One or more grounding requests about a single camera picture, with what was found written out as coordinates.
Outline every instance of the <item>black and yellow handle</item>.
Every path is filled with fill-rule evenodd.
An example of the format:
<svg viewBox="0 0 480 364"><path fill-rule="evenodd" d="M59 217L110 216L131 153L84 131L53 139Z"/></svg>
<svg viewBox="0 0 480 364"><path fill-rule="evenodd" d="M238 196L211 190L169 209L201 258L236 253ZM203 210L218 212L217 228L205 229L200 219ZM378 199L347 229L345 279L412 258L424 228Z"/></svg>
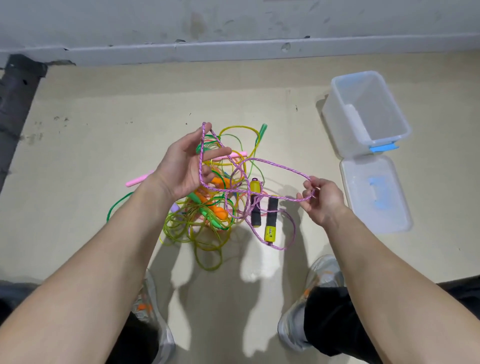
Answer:
<svg viewBox="0 0 480 364"><path fill-rule="evenodd" d="M278 198L268 198L268 211L278 210ZM276 212L267 212L267 226L265 226L264 239L267 243L275 242L276 233Z"/></svg>
<svg viewBox="0 0 480 364"><path fill-rule="evenodd" d="M261 187L260 187L260 181L256 178L253 178L252 181L250 182L250 190L252 192L257 192L257 193L260 193L261 192ZM253 205L253 202L255 200L255 197L258 196L256 194L252 194L250 196L250 203ZM255 206L253 206L253 210L250 214L250 217L251 217L251 221L252 221L252 225L254 228L258 228L259 226L262 225L262 215L260 213L260 206L259 204L256 204Z"/></svg>

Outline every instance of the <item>person's right arm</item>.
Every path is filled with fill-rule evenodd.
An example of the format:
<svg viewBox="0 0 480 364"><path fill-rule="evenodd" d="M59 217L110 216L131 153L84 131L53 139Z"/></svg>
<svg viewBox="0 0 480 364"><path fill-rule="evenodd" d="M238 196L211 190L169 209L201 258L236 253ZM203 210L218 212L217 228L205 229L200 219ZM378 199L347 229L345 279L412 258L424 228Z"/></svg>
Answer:
<svg viewBox="0 0 480 364"><path fill-rule="evenodd" d="M312 177L303 185L303 196L314 197L301 206L325 229L382 361L480 363L480 321L378 240L345 206L335 183Z"/></svg>

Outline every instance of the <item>white baseboard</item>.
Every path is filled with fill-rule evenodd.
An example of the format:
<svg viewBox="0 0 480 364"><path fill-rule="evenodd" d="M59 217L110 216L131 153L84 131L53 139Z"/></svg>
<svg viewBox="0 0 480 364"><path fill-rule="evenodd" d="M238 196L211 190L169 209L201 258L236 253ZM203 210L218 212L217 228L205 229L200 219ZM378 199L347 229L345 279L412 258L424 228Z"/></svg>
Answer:
<svg viewBox="0 0 480 364"><path fill-rule="evenodd" d="M264 60L370 53L448 52L471 49L480 49L480 33L141 44L73 49L63 47L1 49L0 67L6 64L8 55L13 53L22 53L41 62L101 66L185 61Z"/></svg>

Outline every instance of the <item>person's left hand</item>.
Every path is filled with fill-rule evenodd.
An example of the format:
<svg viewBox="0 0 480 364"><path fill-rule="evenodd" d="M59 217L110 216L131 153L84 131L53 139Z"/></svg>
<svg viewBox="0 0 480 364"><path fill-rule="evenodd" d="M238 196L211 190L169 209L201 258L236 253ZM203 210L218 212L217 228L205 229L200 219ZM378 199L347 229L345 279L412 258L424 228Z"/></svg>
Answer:
<svg viewBox="0 0 480 364"><path fill-rule="evenodd" d="M205 133L208 133L211 129L212 124L206 123ZM185 197L200 186L198 178L200 156L197 155L196 149L201 140L202 127L177 140L168 147L165 156L153 173L175 201ZM231 154L231 152L232 149L229 147L212 150L204 149L204 160L226 156ZM202 165L202 176L205 183L211 182L215 177L210 167L205 164Z"/></svg>

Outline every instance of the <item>pink rope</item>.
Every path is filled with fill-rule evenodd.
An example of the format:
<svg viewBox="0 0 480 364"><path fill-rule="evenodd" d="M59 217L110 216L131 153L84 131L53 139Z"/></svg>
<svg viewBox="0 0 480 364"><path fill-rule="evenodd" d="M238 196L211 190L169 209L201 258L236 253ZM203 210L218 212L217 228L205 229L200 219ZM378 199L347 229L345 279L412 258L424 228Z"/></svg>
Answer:
<svg viewBox="0 0 480 364"><path fill-rule="evenodd" d="M219 189L219 188L215 188L215 187L211 187L209 185L207 185L204 180L203 180L203 176L202 176L202 163L203 163L203 160L204 160L204 143L205 143L205 122L202 123L202 143L201 143L201 146L200 146L200 160L199 160L199 165L198 165L198 178L200 180L200 183L202 184L203 187L209 189L209 190L212 190L212 191L217 191L217 192L227 192L225 193L225 201L224 201L224 208L225 210L228 211L228 214L230 216L232 216L233 218L235 219L244 219L248 226L250 226L251 230L253 231L253 233L255 234L255 236L258 238L258 240L260 240L263 244L266 244L268 246L271 246L272 248L274 249L277 249L277 250L285 250L287 249L290 245L293 244L293 242L295 241L295 235L296 235L296 232L297 232L297 227L295 225L295 222L293 221L293 218L292 216L290 216L290 214L284 209L284 208L280 208L278 210L263 210L260 208L260 211L263 211L263 212L280 212L282 214L285 214L287 216L287 218L292 222L293 224L293 236L292 236L292 240L285 244L285 247L281 248L279 246L276 246L276 245L273 245L269 242L266 242L264 239L262 239L260 237L260 235L258 235L257 231L255 230L255 228L253 227L252 223L247 220L247 216L249 216L253 210L253 207L258 204L258 207L260 207L260 201L262 198L264 197L274 197L274 198L277 198L277 199L280 199L280 200L287 200L287 201L293 201L293 202L301 202L301 201L306 201L308 199L311 198L311 196L308 196L308 197L305 197L305 198L301 198L301 199L296 199L296 198L291 198L291 197L286 197L286 196L274 196L274 195L271 195L271 194L266 194L264 193L264 187L263 187L263 184L260 183L260 192L257 193L257 192L252 192L251 189L250 189L250 181L248 180L248 177L246 176L245 172L242 170L242 165L250 160L256 160L256 161L259 161L259 162L262 162L262 163L267 163L267 164L270 164L271 166L275 166L275 167L280 167L280 168L283 168L285 170L289 170L290 172L293 172L293 173L296 173L296 174L299 174L300 176L302 177L305 177L307 180L310 181L310 177L307 176L306 174L303 174L301 172L298 172L297 170L294 170L292 168L289 168L289 167L285 167L285 166L282 166L281 164L276 164L274 162L271 162L269 160L265 160L265 159L260 159L260 158L246 158L244 160L242 160L241 162L239 162L238 164L230 157L228 156L230 162L232 162L232 164L235 166L235 169L234 171L232 172L231 176L230 176L230 186L232 186L231 189ZM218 142L218 144L220 144L222 147L224 146L221 142L220 142L220 139L217 137L217 135L214 133L213 130L210 130L210 133L213 135L213 137L216 139L216 141ZM230 211L230 209L228 209L228 205L227 205L227 198L228 198L228 194L229 193L245 193L245 190L241 190L241 189L238 189L236 187L238 187L238 185L235 185L233 186L232 185L232 180L233 180L233 176L235 175L235 173L237 171L240 171L241 175L245 178L245 181L247 182L247 205L245 206L245 209L243 210L243 213L241 216L234 216L232 214L232 212ZM253 200L253 204L251 204L251 196L253 195L257 195L254 200Z"/></svg>

